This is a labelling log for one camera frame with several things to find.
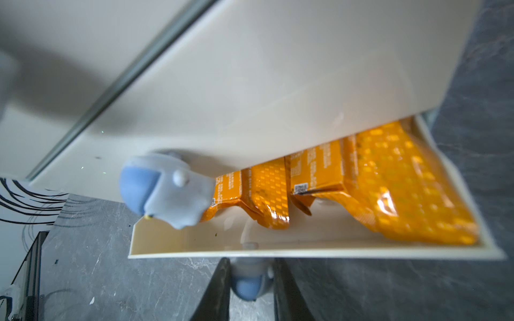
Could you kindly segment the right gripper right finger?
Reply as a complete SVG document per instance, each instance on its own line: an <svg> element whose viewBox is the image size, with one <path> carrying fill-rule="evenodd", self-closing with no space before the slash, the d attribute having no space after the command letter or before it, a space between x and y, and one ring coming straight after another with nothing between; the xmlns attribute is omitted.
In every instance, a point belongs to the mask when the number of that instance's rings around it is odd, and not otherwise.
<svg viewBox="0 0 514 321"><path fill-rule="evenodd" d="M285 259L274 261L275 320L315 320Z"/></svg>

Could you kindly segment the cream drawer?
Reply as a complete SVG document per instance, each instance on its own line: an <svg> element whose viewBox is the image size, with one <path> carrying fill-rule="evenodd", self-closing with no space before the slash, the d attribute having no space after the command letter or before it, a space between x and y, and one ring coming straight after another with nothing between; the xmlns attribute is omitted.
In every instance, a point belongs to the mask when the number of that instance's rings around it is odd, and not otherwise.
<svg viewBox="0 0 514 321"><path fill-rule="evenodd" d="M260 226L239 207L229 207L201 221L210 207L216 179L193 172L173 153L154 153L129 160L120 175L120 192L137 213L131 258L229 257L236 292L247 300L263 294L272 282L273 258L387 258L504 260L483 216L457 168L436 147L423 117L413 131L436 153L451 183L479 226L471 246L402 242L369 230L340 204L316 199L306 206L291 192L286 160L290 225L286 230Z"/></svg>
<svg viewBox="0 0 514 321"><path fill-rule="evenodd" d="M1 176L30 181L174 42L210 1L2 1Z"/></svg>
<svg viewBox="0 0 514 321"><path fill-rule="evenodd" d="M441 105L480 1L219 1L34 180L120 201L132 157L217 177Z"/></svg>

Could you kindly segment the orange cookie packet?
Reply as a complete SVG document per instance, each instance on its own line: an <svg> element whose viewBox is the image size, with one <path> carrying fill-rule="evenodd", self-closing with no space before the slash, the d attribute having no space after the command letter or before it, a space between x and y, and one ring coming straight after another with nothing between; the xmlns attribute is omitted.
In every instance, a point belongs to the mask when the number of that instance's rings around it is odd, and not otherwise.
<svg viewBox="0 0 514 321"><path fill-rule="evenodd" d="M387 238L471 246L479 226L414 119L384 124L289 155L293 196L340 204Z"/></svg>
<svg viewBox="0 0 514 321"><path fill-rule="evenodd" d="M260 226L286 230L290 225L288 183L284 157L219 176L201 221L209 221L223 209L239 207Z"/></svg>

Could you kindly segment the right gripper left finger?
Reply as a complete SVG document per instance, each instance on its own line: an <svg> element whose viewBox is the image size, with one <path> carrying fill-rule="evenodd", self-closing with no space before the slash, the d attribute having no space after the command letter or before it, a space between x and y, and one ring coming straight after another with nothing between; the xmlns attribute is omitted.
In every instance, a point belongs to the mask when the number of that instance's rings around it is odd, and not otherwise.
<svg viewBox="0 0 514 321"><path fill-rule="evenodd" d="M230 260L222 258L190 320L229 320L230 292Z"/></svg>

